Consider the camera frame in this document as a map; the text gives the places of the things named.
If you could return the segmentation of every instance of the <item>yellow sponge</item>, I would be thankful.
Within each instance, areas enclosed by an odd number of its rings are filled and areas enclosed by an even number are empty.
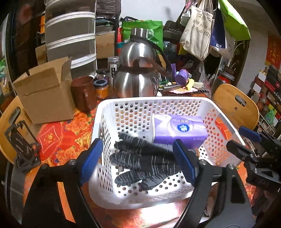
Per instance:
[[[188,80],[188,84],[185,87],[186,87],[187,90],[191,90],[193,85],[194,85],[194,79],[190,78]]]

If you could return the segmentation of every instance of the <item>knit glove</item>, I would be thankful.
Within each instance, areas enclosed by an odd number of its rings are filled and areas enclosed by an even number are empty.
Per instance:
[[[142,180],[142,190],[151,190],[180,171],[174,154],[168,147],[148,143],[124,133],[119,133],[118,136],[122,141],[115,143],[114,147],[120,151],[110,155],[110,161],[130,171],[116,177],[116,184],[124,186]]]

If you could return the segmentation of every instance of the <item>green bag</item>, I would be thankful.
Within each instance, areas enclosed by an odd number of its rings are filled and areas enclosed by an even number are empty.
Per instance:
[[[129,40],[132,28],[147,29],[147,40],[152,41],[163,50],[163,26],[161,21],[145,20],[145,21],[123,21],[122,22],[122,40]]]
[[[230,35],[236,40],[250,40],[250,31],[240,14],[227,0],[219,0],[221,12],[224,16],[224,25]]]

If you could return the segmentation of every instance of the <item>canvas tote bag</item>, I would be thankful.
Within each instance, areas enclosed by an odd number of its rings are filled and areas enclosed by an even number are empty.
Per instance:
[[[212,19],[211,0],[202,0],[198,8],[191,6],[191,17],[180,39],[183,48],[201,61],[209,53]]]

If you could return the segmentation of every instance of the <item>chair backrest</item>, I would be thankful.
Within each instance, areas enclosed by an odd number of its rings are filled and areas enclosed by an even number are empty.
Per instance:
[[[256,127],[259,120],[257,105],[235,86],[220,85],[212,100],[237,129],[244,126],[253,130]]]
[[[16,158],[16,151],[12,147],[12,145],[7,140],[6,136],[4,135],[5,131],[10,126],[9,124],[9,118],[12,114],[12,112],[15,110],[16,107],[19,107],[21,109],[21,113],[19,117],[16,119],[16,123],[18,123],[21,120],[25,120],[27,126],[31,126],[32,122],[30,118],[28,117],[25,109],[23,108],[23,105],[17,96],[15,99],[12,100],[12,102],[9,104],[9,106],[5,109],[3,115],[0,117],[0,150],[4,154],[4,156],[8,159],[9,162],[14,164],[15,158]],[[22,136],[27,134],[27,129],[18,128],[18,131]]]

